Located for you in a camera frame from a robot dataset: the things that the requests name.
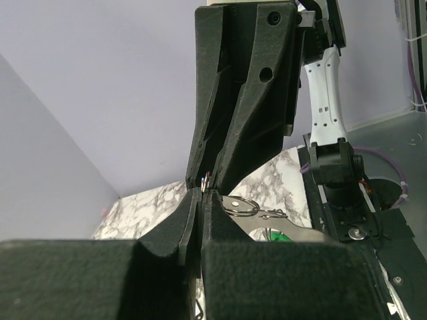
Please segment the small split keyring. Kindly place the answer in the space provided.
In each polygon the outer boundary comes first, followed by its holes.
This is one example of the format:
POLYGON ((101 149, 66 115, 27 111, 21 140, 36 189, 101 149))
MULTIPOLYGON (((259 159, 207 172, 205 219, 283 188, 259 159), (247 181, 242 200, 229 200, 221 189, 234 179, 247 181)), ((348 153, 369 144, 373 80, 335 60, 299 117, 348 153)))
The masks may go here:
POLYGON ((205 175, 201 178, 201 192, 205 193, 209 189, 211 179, 211 173, 208 171, 205 173, 205 175))

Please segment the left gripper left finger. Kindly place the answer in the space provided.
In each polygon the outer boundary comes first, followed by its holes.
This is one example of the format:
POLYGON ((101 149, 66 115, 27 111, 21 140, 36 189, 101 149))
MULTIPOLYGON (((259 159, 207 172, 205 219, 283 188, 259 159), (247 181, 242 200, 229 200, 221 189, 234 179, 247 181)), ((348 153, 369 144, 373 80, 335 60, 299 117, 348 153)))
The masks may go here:
POLYGON ((199 189, 137 240, 1 243, 2 319, 193 319, 199 189))

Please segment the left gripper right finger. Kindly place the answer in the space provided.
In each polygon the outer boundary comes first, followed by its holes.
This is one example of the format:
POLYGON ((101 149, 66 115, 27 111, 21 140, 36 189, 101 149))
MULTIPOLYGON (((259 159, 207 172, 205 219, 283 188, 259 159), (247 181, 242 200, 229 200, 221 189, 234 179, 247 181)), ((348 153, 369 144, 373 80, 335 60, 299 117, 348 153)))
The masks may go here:
POLYGON ((203 196, 201 246, 208 319, 381 319, 363 255, 339 244, 257 242, 203 196))

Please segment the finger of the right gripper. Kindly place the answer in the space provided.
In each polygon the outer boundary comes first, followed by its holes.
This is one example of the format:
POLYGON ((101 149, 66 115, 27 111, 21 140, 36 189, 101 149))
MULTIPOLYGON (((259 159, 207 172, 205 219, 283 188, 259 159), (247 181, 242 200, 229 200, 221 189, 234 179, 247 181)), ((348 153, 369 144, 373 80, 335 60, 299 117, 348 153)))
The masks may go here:
POLYGON ((196 118, 186 186, 213 173, 246 82, 256 28, 256 5, 212 5, 195 10, 196 118))
POLYGON ((294 118, 302 34, 295 3, 259 3, 246 82, 211 178, 226 195, 249 173, 276 156, 294 118))

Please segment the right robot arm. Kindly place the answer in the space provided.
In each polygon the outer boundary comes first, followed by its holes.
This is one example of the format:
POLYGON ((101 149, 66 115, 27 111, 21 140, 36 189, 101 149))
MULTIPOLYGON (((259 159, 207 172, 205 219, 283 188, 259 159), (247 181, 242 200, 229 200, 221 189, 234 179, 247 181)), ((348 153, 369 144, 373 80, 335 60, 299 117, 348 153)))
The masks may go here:
POLYGON ((188 189, 228 194, 275 157, 294 130, 308 76, 310 171, 334 208, 358 207, 361 156, 342 120, 338 67, 346 44, 336 1, 208 1, 195 19, 195 129, 188 189))

